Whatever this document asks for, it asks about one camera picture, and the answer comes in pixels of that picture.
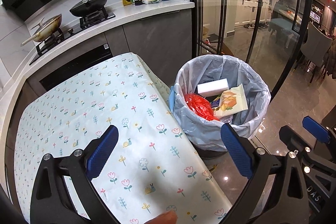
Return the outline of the person left hand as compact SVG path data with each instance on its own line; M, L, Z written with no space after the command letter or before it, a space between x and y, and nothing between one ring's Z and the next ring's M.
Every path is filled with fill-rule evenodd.
M167 211L147 221L145 224L176 224L177 219L175 211Z

